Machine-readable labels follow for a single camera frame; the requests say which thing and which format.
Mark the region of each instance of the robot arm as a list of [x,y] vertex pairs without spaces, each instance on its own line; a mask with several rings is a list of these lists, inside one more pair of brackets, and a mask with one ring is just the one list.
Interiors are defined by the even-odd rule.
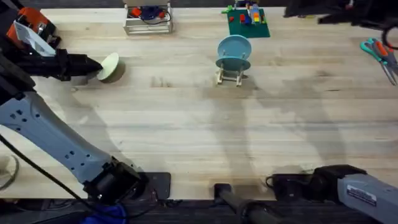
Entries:
[[313,174],[274,174],[277,200],[326,200],[359,210],[384,224],[398,223],[398,189],[349,165],[319,167]]
[[395,50],[387,41],[389,31],[398,27],[398,1],[391,0],[291,0],[285,17],[327,14],[319,24],[350,22],[352,26],[383,30],[383,44]]
[[[10,54],[9,49],[6,52],[0,49],[0,124],[23,135],[58,160],[84,185],[83,190],[90,197],[102,203],[118,203],[127,193],[142,187],[143,181],[132,167],[84,140],[61,121],[36,93],[35,83],[25,69],[46,70],[46,63],[34,63],[29,60],[32,57],[18,60],[16,58],[20,57],[17,56]],[[70,80],[74,74],[86,74],[102,68],[99,64],[93,66],[94,61],[86,55],[66,53],[65,56],[74,57],[82,60],[71,63],[61,62],[57,57],[45,58],[45,62],[50,62],[47,65],[57,68],[51,76]],[[18,63],[29,66],[19,67]],[[60,70],[64,71],[61,77],[55,75]]]

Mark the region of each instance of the blue object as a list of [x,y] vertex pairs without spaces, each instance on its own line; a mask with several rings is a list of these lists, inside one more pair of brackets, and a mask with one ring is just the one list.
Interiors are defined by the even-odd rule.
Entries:
[[247,60],[251,55],[251,44],[241,35],[230,35],[220,42],[217,52],[218,58],[236,57]]
[[141,6],[140,10],[140,18],[145,21],[155,19],[161,12],[163,12],[163,9],[159,6]]
[[223,64],[223,69],[232,72],[238,72],[240,69],[245,71],[250,68],[251,64],[245,59],[238,57],[223,57],[216,61],[216,65],[221,68]]
[[[122,205],[115,206],[97,206],[98,210],[106,212],[110,215],[116,215],[120,217],[126,216],[126,211]],[[106,215],[94,214],[90,217],[85,218],[80,224],[127,224],[127,220],[119,219],[119,218],[111,218]]]
[[244,15],[244,24],[250,25],[251,24],[251,17],[248,14]]

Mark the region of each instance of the black cable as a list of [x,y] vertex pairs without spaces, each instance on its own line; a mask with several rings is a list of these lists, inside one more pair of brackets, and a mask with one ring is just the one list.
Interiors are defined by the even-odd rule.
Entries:
[[145,19],[143,19],[142,16],[140,16],[140,17],[138,17],[138,18],[139,18],[142,22],[145,22],[145,23],[148,24],[148,25],[157,25],[157,24],[161,24],[161,23],[163,23],[163,22],[170,22],[170,21],[172,20],[172,15],[171,15],[167,10],[164,10],[164,11],[166,12],[167,15],[169,15],[169,19],[166,20],[166,21],[160,21],[160,22],[156,22],[156,23],[150,23],[150,22],[147,22]]
[[157,24],[161,24],[161,23],[163,23],[163,22],[170,22],[170,21],[172,20],[172,15],[171,15],[168,11],[166,11],[166,14],[169,15],[169,17],[170,17],[168,20],[166,20],[166,21],[160,21],[160,22],[156,22],[156,23],[147,22],[147,21],[145,21],[142,17],[140,17],[140,19],[141,19],[143,22],[145,22],[146,24],[148,24],[148,25],[157,25]]
[[271,185],[271,184],[269,184],[268,180],[274,180],[273,176],[268,176],[268,177],[266,177],[266,185],[267,185],[267,187],[268,187],[269,189],[273,190],[273,189],[274,189],[274,186]]
[[388,39],[387,39],[387,38],[388,38],[388,33],[390,33],[390,31],[391,31],[393,28],[398,28],[398,23],[395,23],[395,24],[392,24],[392,25],[386,27],[386,28],[383,30],[383,33],[381,34],[381,39],[382,39],[382,42],[383,42],[384,45],[386,45],[386,46],[388,46],[389,48],[392,48],[392,49],[394,49],[394,50],[398,50],[398,47],[395,47],[395,46],[391,45],[391,44],[388,42]]
[[35,162],[31,161],[28,157],[26,157],[23,153],[21,153],[18,149],[16,149],[9,141],[7,141],[6,138],[4,138],[1,134],[0,134],[0,141],[7,146],[15,155],[17,155],[18,157],[20,157],[23,161],[25,161],[26,163],[28,163],[31,167],[33,167],[35,170],[39,171],[41,174],[43,174],[44,176],[46,176],[48,179],[50,179],[52,182],[56,183],[58,186],[60,186],[63,190],[65,190],[66,192],[68,192],[70,195],[72,195],[78,202],[82,203],[85,207],[87,207],[88,209],[90,209],[93,212],[99,213],[100,215],[105,215],[111,218],[117,218],[117,219],[132,219],[132,218],[138,218],[142,215],[145,215],[147,212],[155,209],[156,206],[158,206],[158,203],[156,201],[156,204],[152,207],[149,207],[147,210],[144,210],[143,212],[140,212],[136,215],[128,215],[125,217],[119,216],[119,215],[112,215],[112,214],[108,214],[106,212],[103,212],[99,209],[97,209],[96,207],[90,205],[88,202],[86,202],[85,200],[83,200],[79,195],[77,195],[75,192],[73,192],[70,188],[68,188],[64,183],[62,183],[61,181],[59,181],[57,178],[55,178],[53,175],[49,174],[47,171],[43,170],[43,168],[41,168],[40,166],[38,166]]
[[18,205],[18,204],[13,204],[13,207],[15,207],[16,209],[21,210],[21,211],[23,211],[23,212],[50,212],[50,211],[59,211],[59,210],[63,210],[63,209],[69,208],[69,207],[71,207],[73,204],[74,204],[74,203],[72,202],[72,203],[66,204],[66,205],[61,206],[61,207],[57,207],[57,208],[46,208],[46,209],[24,208],[24,207],[22,207],[22,206],[20,206],[20,205]]

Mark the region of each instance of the wooden tabletop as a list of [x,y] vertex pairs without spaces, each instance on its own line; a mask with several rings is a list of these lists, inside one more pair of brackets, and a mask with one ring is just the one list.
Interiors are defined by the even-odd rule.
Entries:
[[[265,8],[271,38],[250,39],[241,88],[215,85],[221,9],[174,9],[171,35],[128,37],[124,9],[46,9],[70,53],[125,63],[115,83],[71,86],[38,79],[36,90],[74,130],[118,159],[172,175],[172,198],[212,198],[231,183],[243,197],[272,198],[264,178],[351,164],[398,186],[398,89],[359,44],[380,32],[284,19]],[[12,131],[0,132],[81,196],[56,160]],[[2,145],[1,154],[10,152]],[[27,164],[6,198],[70,197]]]

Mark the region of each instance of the gray robot arm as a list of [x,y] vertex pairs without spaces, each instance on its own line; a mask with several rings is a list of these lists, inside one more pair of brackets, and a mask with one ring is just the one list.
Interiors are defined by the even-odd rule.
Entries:
[[61,121],[36,92],[0,106],[0,124],[23,135],[67,167],[80,183],[91,182],[112,157]]
[[384,224],[398,223],[398,189],[368,174],[338,179],[338,198]]
[[118,203],[146,182],[130,166],[94,147],[62,122],[34,90],[25,71],[0,48],[0,124],[39,146],[67,167],[83,190],[101,203]]
[[398,189],[350,165],[316,168],[313,174],[274,174],[277,200],[333,201],[384,224],[398,223]]

